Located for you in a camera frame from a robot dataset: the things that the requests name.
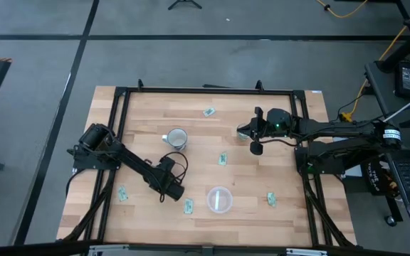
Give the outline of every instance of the black metal frame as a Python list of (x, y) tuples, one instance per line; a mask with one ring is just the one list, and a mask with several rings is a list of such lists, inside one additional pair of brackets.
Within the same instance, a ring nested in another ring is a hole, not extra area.
[[(138, 82), (137, 87), (116, 87), (115, 94), (112, 103), (112, 109), (110, 110), (109, 126), (113, 126), (116, 118), (116, 109), (118, 102), (121, 97), (124, 96), (124, 102), (122, 107), (122, 114), (120, 115), (120, 123), (117, 132), (117, 138), (122, 139), (123, 130), (125, 126), (125, 120), (127, 117), (127, 110), (129, 107), (130, 94), (132, 92), (161, 92), (161, 93), (205, 93), (205, 94), (231, 94), (231, 95), (284, 95), (288, 96), (290, 100), (291, 113), (293, 115), (298, 115), (296, 102), (300, 101), (302, 107), (303, 117), (308, 118), (308, 106), (306, 105), (305, 92), (302, 90), (264, 90), (262, 83), (257, 82), (255, 89), (231, 89), (224, 87), (205, 87), (205, 88), (175, 88), (175, 87), (145, 87), (141, 80)], [(110, 190), (113, 187), (114, 177), (116, 169), (110, 170), (110, 176), (107, 180), (107, 186), (110, 186)], [(316, 185), (316, 192), (318, 197), (316, 201), (310, 200), (308, 198), (308, 193), (311, 194), (312, 189), (310, 186), (310, 180), (307, 174), (302, 174), (302, 182), (304, 185), (305, 192), (305, 202), (307, 208), (307, 216), (310, 225), (310, 235), (312, 240), (312, 247), (267, 247), (267, 246), (258, 246), (258, 247), (249, 247), (249, 246), (214, 246), (214, 245), (158, 245), (158, 244), (115, 244), (104, 242), (104, 232), (105, 226), (107, 223), (107, 216), (110, 210), (110, 199), (111, 194), (107, 194), (105, 198), (105, 203), (102, 207), (102, 215), (100, 218), (99, 232), (97, 240), (90, 239), (90, 226), (87, 226), (85, 231), (85, 238), (82, 241), (77, 240), (68, 240), (58, 241), (55, 243), (46, 243), (46, 244), (37, 244), (37, 245), (16, 245), (13, 247), (0, 247), (0, 255), (72, 255), (81, 253), (81, 255), (86, 255), (89, 252), (96, 252), (97, 255), (101, 255), (102, 252), (100, 249), (105, 249), (102, 247), (96, 247), (99, 245), (108, 245), (113, 249), (121, 250), (154, 250), (154, 251), (180, 251), (180, 252), (199, 252), (204, 255), (212, 255), (214, 253), (221, 252), (243, 252), (243, 253), (280, 253), (286, 254), (287, 252), (293, 252), (293, 250), (314, 250), (314, 251), (326, 251), (330, 255), (405, 255), (399, 253), (387, 253), (382, 251), (374, 250), (364, 250), (361, 247), (353, 246), (348, 247), (349, 245), (333, 246), (330, 231), (324, 225), (324, 222), (327, 221), (331, 223), (332, 226), (335, 224), (332, 222), (332, 219), (326, 215), (322, 217), (322, 226), (324, 229), (325, 243), (326, 245), (321, 245), (317, 236), (317, 228), (315, 225), (315, 216), (313, 210), (313, 204), (317, 207), (322, 207), (325, 209), (325, 201), (322, 193), (322, 184), (320, 182), (319, 175), (314, 176), (314, 181)], [(99, 194), (100, 187), (103, 182), (103, 175), (97, 175), (95, 181), (95, 189), (93, 191), (93, 201), (96, 201), (95, 198)], [(333, 228), (334, 232), (339, 232), (337, 228)], [(79, 234), (74, 234), (73, 237), (78, 238)]]
[[(305, 98), (305, 92), (302, 90), (265, 90), (262, 87), (261, 82), (258, 82), (256, 85), (255, 89), (231, 89), (231, 88), (182, 88), (182, 87), (145, 87), (143, 85), (143, 82), (141, 80), (138, 81), (138, 86), (137, 87), (117, 87), (115, 91), (115, 96), (113, 98), (113, 103), (112, 103), (112, 110), (110, 111), (110, 120), (109, 124), (113, 125), (114, 124), (114, 119), (116, 118), (115, 113), (116, 113), (116, 107), (117, 103), (122, 96), (122, 91), (125, 91), (125, 101), (122, 109), (122, 115), (120, 117), (120, 126), (118, 127), (118, 139), (121, 139), (122, 137), (119, 137), (120, 134), (122, 134), (122, 128), (124, 127), (124, 120), (126, 120), (127, 117), (127, 108), (129, 105), (129, 100), (130, 100), (130, 94), (132, 92), (143, 92), (143, 93), (151, 93), (151, 92), (161, 92), (161, 93), (204, 93), (204, 94), (232, 94), (232, 95), (284, 95), (288, 96), (290, 100), (290, 106), (292, 110), (293, 115), (298, 114), (297, 106), (296, 106), (296, 100), (300, 101), (300, 104), (302, 106), (302, 114), (304, 117), (308, 117), (308, 106), (306, 105), (306, 98)], [(110, 170), (110, 177), (111, 178), (111, 186), (113, 186), (113, 178), (115, 177), (115, 172), (116, 170)], [(95, 202), (95, 198), (98, 197), (98, 191), (100, 191), (100, 187), (102, 185), (102, 179), (103, 175), (99, 175), (96, 177), (95, 181), (95, 188), (93, 191), (93, 201), (92, 203)], [(307, 176), (302, 176), (303, 182), (308, 181)], [(322, 183), (320, 181), (319, 175), (314, 176), (314, 181), (315, 181), (315, 187), (316, 187), (316, 193), (318, 194), (318, 199), (322, 207), (325, 207), (325, 199), (323, 196), (323, 191), (322, 191)], [(308, 200), (306, 196), (306, 188), (305, 188), (305, 202), (306, 202), (306, 208), (307, 208), (307, 216), (309, 220), (309, 226), (310, 226), (310, 234), (311, 234), (311, 240), (312, 240), (312, 245), (313, 246), (318, 246), (319, 244), (319, 239), (317, 236), (317, 227), (315, 225), (315, 216), (314, 216), (314, 210), (313, 210), (313, 205), (312, 203)], [(109, 195), (105, 203), (102, 207), (102, 215), (100, 219), (100, 224), (99, 224), (99, 232), (98, 232), (98, 240), (103, 241), (104, 239), (104, 232), (105, 232), (105, 226), (107, 223), (107, 216), (108, 212), (110, 209), (110, 197)], [(87, 230), (85, 231), (85, 239), (90, 239), (90, 226), (92, 225), (89, 224), (87, 227)], [(322, 222), (322, 227), (324, 230), (324, 235), (325, 235), (325, 244), (326, 245), (332, 245), (332, 238), (330, 231), (327, 229), (325, 224)]]

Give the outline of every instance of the white cable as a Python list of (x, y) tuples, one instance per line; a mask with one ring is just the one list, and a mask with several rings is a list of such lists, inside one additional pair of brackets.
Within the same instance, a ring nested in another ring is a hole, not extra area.
[(401, 111), (405, 110), (407, 107), (410, 106), (410, 103), (407, 104), (406, 106), (402, 107), (400, 110), (396, 111), (393, 115), (391, 115), (390, 117), (387, 117), (383, 122), (387, 122), (390, 119), (392, 119), (393, 117), (395, 117), (397, 114), (399, 114)]

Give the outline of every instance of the gray floor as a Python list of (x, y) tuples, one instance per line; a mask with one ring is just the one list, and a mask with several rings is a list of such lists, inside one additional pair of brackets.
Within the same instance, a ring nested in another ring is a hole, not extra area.
[[(170, 2), (101, 1), (91, 33), (375, 35), (395, 34), (401, 28), (400, 14), (391, 4), (367, 4), (355, 17), (342, 20), (313, 0), (198, 0), (201, 11), (188, 4), (167, 11)], [(357, 5), (328, 2), (340, 14)], [(91, 3), (0, 0), (0, 33), (82, 33)], [(377, 59), (388, 44), (89, 41), (27, 242), (56, 237), (72, 164), (65, 150), (83, 132), (96, 85), (136, 85), (141, 78), (146, 86), (208, 83), (249, 88), (260, 79), (266, 88), (322, 90), (329, 117), (335, 118), (337, 109), (358, 93), (364, 64)], [(0, 172), (0, 245), (9, 243), (77, 46), (77, 41), (0, 41), (0, 57), (14, 59), (0, 90), (0, 161), (6, 164)], [(354, 117), (368, 119), (379, 113), (376, 100), (363, 97)], [(383, 198), (350, 193), (348, 202), (360, 245), (410, 252), (410, 224), (387, 227)]]

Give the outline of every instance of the wooden table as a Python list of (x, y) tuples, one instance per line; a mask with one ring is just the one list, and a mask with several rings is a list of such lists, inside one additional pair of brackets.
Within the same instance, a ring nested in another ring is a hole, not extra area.
[[(96, 88), (85, 128), (92, 123), (107, 124), (114, 91), (115, 87)], [(322, 93), (305, 94), (310, 118), (327, 121)], [(139, 174), (122, 167), (115, 178), (105, 241), (311, 246), (303, 185), (296, 172), (293, 148), (269, 143), (265, 144), (262, 156), (255, 156), (249, 151), (250, 139), (240, 142), (236, 137), (236, 127), (255, 116), (255, 106), (262, 107), (265, 115), (274, 107), (290, 111), (288, 96), (131, 93), (122, 139), (126, 147), (142, 159), (157, 163), (172, 151), (161, 136), (181, 127), (188, 133), (184, 153), (189, 170), (183, 182), (182, 198), (174, 202), (166, 196), (165, 202), (160, 203), (159, 194), (148, 188)], [(216, 113), (204, 117), (202, 111), (208, 107), (214, 107)], [(227, 166), (218, 165), (222, 152), (228, 154)], [(182, 162), (181, 157), (172, 158)], [(88, 210), (96, 173), (96, 170), (84, 171), (72, 181), (58, 238), (69, 234)], [(332, 175), (321, 178), (328, 213), (347, 239), (355, 243), (342, 184)], [(126, 188), (129, 196), (123, 202), (117, 196), (120, 186)], [(233, 207), (227, 213), (216, 214), (207, 207), (206, 195), (215, 186), (224, 186), (232, 192)], [(276, 195), (275, 208), (268, 205), (268, 192)], [(185, 198), (194, 200), (191, 215), (183, 213)], [(96, 214), (92, 238), (97, 237), (99, 219), (100, 212)], [(320, 241), (324, 243), (317, 214), (316, 222)]]

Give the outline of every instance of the paper piece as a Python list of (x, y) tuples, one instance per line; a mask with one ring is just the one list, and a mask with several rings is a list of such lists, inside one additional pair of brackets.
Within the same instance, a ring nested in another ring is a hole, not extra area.
[(276, 196), (275, 196), (275, 194), (270, 192), (270, 193), (267, 194), (267, 198), (268, 198), (268, 204), (271, 207), (276, 207)]
[(186, 198), (184, 202), (184, 213), (192, 214), (192, 209), (194, 208), (194, 202), (192, 199)]
[(227, 153), (226, 153), (226, 152), (222, 153), (222, 154), (219, 156), (219, 162), (218, 162), (218, 164), (219, 164), (219, 165), (222, 165), (222, 166), (227, 165)]
[(120, 199), (120, 202), (126, 201), (128, 199), (126, 188), (124, 186), (120, 186), (118, 188), (118, 198)]
[(216, 110), (213, 107), (207, 108), (206, 110), (204, 110), (204, 116), (209, 117), (212, 114), (214, 114), (215, 112), (216, 112)]

